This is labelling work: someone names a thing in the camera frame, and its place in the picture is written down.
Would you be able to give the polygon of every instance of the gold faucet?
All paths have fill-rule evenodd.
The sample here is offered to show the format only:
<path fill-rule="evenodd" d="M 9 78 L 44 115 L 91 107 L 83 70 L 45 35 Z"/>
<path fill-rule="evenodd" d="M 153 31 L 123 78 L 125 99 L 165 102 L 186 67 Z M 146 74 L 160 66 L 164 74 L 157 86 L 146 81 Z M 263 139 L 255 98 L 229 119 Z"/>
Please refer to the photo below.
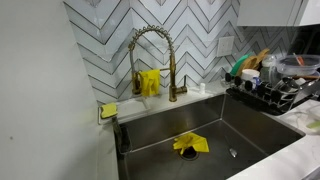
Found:
<path fill-rule="evenodd" d="M 147 26 L 143 27 L 143 29 L 139 29 L 136 34 L 133 36 L 133 40 L 130 42 L 128 48 L 130 51 L 130 62 L 131 62 L 131 68 L 132 68 L 132 92 L 134 94 L 140 94 L 141 93 L 141 87 L 140 87 L 140 81 L 139 81 L 139 73 L 135 71 L 134 68 L 134 62 L 133 62 L 133 50 L 135 48 L 135 44 L 139 37 L 143 35 L 146 32 L 154 31 L 156 32 L 161 38 L 166 38 L 168 44 L 169 44 L 169 50 L 170 50 L 170 67 L 163 70 L 170 70 L 170 86 L 169 86 L 169 101 L 175 102 L 177 101 L 177 94 L 179 93 L 186 93 L 187 87 L 186 87 L 186 76 L 184 76 L 184 85 L 182 87 L 177 88 L 176 87 L 176 62 L 175 62 L 175 56 L 174 56 L 174 50 L 172 46 L 172 38 L 170 37 L 168 31 L 164 30 L 163 28 L 160 28 L 159 26 Z"/>

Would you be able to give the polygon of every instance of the sink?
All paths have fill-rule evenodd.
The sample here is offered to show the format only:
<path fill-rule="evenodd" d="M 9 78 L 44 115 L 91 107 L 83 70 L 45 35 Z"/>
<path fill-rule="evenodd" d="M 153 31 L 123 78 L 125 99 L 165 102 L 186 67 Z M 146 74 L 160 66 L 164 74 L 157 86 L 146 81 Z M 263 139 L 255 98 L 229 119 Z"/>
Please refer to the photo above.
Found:
<path fill-rule="evenodd" d="M 120 180 L 227 179 L 304 136 L 229 95 L 153 114 L 120 127 Z M 207 138 L 210 152 L 181 157 L 173 150 L 174 138 L 187 132 Z"/>
<path fill-rule="evenodd" d="M 318 167 L 316 170 L 314 170 L 309 175 L 304 177 L 302 180 L 316 180 L 316 179 L 320 179 L 320 167 Z"/>

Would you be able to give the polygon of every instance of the white wall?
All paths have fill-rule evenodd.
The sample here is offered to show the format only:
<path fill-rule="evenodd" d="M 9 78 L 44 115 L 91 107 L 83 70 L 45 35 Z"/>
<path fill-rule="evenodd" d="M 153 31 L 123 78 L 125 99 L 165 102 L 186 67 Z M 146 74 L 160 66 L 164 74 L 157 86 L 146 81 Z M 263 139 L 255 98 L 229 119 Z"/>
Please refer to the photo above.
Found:
<path fill-rule="evenodd" d="M 96 179 L 96 111 L 62 0 L 1 0 L 0 179 Z"/>

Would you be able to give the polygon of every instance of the bottle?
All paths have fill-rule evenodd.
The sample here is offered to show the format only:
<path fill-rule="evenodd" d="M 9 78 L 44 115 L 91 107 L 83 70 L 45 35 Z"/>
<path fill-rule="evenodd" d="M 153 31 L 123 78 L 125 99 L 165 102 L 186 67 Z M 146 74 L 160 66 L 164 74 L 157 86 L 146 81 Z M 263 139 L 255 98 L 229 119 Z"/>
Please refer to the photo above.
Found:
<path fill-rule="evenodd" d="M 200 94 L 205 94 L 206 93 L 206 84 L 205 83 L 200 83 L 199 93 Z"/>
<path fill-rule="evenodd" d="M 260 70 L 260 79 L 262 82 L 269 82 L 269 70 L 272 66 L 273 62 L 275 61 L 275 56 L 268 55 L 263 61 L 262 61 L 262 68 Z"/>

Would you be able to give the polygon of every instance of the wall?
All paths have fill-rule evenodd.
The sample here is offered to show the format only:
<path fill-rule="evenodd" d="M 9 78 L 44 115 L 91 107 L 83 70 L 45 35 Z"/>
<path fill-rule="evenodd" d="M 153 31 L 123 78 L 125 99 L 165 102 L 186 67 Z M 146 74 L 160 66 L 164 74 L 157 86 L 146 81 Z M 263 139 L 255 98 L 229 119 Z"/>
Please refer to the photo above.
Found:
<path fill-rule="evenodd" d="M 132 97 L 128 44 L 137 29 L 157 25 L 168 30 L 175 47 L 176 82 L 187 75 L 189 86 L 220 79 L 248 52 L 268 47 L 286 54 L 295 29 L 237 27 L 239 0 L 102 0 L 97 7 L 65 0 L 95 96 L 100 103 Z M 219 37 L 235 36 L 233 54 L 216 57 Z M 147 33 L 134 50 L 140 70 L 167 67 L 167 44 Z M 169 72 L 161 73 L 161 93 L 167 93 Z"/>
<path fill-rule="evenodd" d="M 99 178 L 97 102 L 62 1 L 2 0 L 0 24 L 0 179 Z"/>

